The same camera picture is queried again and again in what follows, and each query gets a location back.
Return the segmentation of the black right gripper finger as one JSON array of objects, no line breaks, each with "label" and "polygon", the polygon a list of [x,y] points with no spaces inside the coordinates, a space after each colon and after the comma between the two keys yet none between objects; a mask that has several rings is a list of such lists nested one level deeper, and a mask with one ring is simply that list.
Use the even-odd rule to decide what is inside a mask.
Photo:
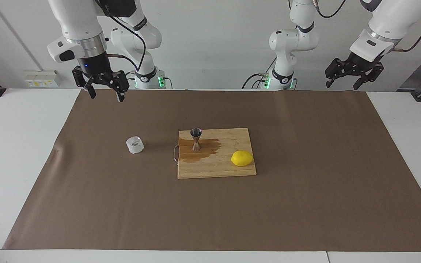
[{"label": "black right gripper finger", "polygon": [[119,70],[118,72],[107,74],[106,78],[107,86],[116,92],[117,100],[122,103],[124,101],[124,94],[130,87],[126,73],[123,70]]},{"label": "black right gripper finger", "polygon": [[87,80],[85,80],[84,73],[80,67],[73,68],[72,75],[74,77],[75,84],[77,85],[77,87],[83,88],[85,91],[88,92],[89,96],[92,99],[94,99],[96,97],[96,91],[92,84],[94,83],[95,77],[87,76]]}]

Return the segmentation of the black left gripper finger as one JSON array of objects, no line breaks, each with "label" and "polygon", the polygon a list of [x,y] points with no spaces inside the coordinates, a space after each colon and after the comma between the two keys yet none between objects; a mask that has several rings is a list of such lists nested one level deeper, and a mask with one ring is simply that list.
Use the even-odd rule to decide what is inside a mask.
[{"label": "black left gripper finger", "polygon": [[349,73],[348,66],[350,66],[349,60],[342,61],[335,58],[325,70],[326,87],[330,88],[336,79],[347,76]]},{"label": "black left gripper finger", "polygon": [[360,72],[360,78],[354,83],[353,89],[358,90],[361,85],[366,82],[374,82],[384,70],[383,64],[376,64],[372,67],[371,71],[367,74],[363,70]]}]

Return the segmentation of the clear faceted glass cup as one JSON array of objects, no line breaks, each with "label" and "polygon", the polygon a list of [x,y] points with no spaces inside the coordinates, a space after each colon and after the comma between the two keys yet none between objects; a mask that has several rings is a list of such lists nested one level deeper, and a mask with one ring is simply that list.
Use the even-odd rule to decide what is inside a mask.
[{"label": "clear faceted glass cup", "polygon": [[145,146],[139,136],[133,136],[127,139],[126,146],[129,153],[137,154],[144,150]]}]

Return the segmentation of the steel double jigger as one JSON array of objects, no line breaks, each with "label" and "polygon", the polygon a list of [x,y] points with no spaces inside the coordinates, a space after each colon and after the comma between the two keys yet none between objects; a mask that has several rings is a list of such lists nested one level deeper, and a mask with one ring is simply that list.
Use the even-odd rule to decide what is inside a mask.
[{"label": "steel double jigger", "polygon": [[200,140],[200,136],[202,135],[202,130],[198,127],[195,127],[190,130],[190,135],[192,136],[192,139],[193,139],[192,150],[195,152],[199,152],[201,150],[199,140]]}]

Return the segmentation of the wooden cutting board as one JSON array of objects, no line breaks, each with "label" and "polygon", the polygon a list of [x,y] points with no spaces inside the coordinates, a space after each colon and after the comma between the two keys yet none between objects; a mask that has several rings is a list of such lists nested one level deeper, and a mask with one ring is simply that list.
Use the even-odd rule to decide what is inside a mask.
[{"label": "wooden cutting board", "polygon": [[247,166],[236,166],[231,157],[236,151],[253,153],[247,127],[231,129],[204,129],[198,140],[200,151],[193,151],[194,140],[190,130],[178,133],[177,178],[225,178],[256,175],[255,161]]}]

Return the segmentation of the brown paper table mat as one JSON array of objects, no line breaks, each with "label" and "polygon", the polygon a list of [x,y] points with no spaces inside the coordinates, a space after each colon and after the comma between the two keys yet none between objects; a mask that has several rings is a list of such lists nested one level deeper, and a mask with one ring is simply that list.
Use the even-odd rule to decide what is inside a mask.
[{"label": "brown paper table mat", "polygon": [[[194,127],[257,174],[178,179]],[[3,248],[421,252],[421,188],[364,92],[81,92]]]}]

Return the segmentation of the yellow lemon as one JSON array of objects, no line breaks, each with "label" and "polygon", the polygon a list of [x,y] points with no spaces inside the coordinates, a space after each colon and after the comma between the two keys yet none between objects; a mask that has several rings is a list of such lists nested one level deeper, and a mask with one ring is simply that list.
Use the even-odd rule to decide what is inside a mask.
[{"label": "yellow lemon", "polygon": [[231,156],[231,162],[235,166],[244,167],[253,162],[253,155],[248,151],[235,151]]}]

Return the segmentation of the white wall socket box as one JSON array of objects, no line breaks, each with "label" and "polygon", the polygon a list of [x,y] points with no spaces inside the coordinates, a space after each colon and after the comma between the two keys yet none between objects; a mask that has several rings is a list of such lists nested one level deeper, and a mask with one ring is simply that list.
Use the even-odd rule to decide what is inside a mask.
[{"label": "white wall socket box", "polygon": [[23,75],[28,88],[60,88],[62,84],[55,70],[24,70]]}]

